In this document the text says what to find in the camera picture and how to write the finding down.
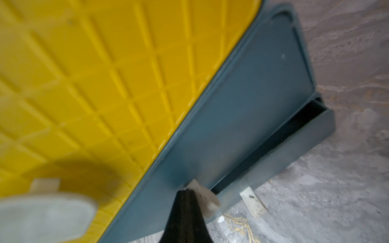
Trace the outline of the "teal drawer cabinet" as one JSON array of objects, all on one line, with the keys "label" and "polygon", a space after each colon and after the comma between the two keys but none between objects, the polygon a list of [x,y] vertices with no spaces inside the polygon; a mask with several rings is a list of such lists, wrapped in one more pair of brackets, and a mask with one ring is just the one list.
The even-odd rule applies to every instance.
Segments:
[{"label": "teal drawer cabinet", "polygon": [[336,130],[334,111],[317,93],[293,118],[256,147],[213,188],[221,205],[214,220],[243,200],[259,218],[267,211],[254,191],[294,161],[328,138]]}]

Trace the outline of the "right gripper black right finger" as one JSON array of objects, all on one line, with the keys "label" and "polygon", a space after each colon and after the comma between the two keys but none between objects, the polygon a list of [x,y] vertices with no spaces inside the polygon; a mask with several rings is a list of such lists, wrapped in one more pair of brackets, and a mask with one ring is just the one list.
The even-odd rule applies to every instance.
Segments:
[{"label": "right gripper black right finger", "polygon": [[202,212],[193,190],[186,190],[189,194],[189,220],[186,231],[187,243],[213,243],[202,216]]}]

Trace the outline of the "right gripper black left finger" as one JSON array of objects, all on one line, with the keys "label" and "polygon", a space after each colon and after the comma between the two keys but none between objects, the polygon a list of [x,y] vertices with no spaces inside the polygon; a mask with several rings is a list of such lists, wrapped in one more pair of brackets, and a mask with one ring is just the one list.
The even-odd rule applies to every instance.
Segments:
[{"label": "right gripper black left finger", "polygon": [[160,243],[185,243],[185,220],[183,219],[185,204],[186,192],[181,190],[176,194]]}]

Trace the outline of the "teal drawer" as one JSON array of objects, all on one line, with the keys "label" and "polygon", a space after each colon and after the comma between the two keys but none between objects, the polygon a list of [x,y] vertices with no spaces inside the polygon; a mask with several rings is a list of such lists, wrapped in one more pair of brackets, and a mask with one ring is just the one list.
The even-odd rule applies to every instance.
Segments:
[{"label": "teal drawer", "polygon": [[215,186],[315,92],[294,8],[265,4],[101,237],[127,243],[162,230],[190,181]]}]

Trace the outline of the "yellow top drawer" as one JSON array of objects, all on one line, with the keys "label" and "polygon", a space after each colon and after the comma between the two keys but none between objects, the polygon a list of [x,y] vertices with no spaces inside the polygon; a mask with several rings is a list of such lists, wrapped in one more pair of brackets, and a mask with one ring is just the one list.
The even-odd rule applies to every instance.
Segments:
[{"label": "yellow top drawer", "polygon": [[94,198],[96,243],[262,1],[1,1],[1,197]]}]

